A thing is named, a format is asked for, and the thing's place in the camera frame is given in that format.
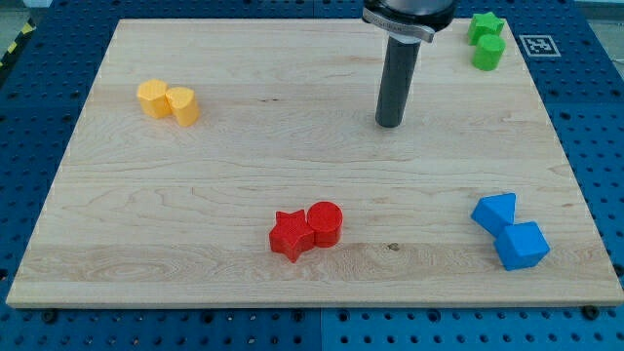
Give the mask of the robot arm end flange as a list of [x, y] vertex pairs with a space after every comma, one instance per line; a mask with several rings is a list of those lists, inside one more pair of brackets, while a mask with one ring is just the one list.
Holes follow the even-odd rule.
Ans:
[[362, 20], [403, 44], [432, 43], [454, 19], [458, 0], [366, 0]]

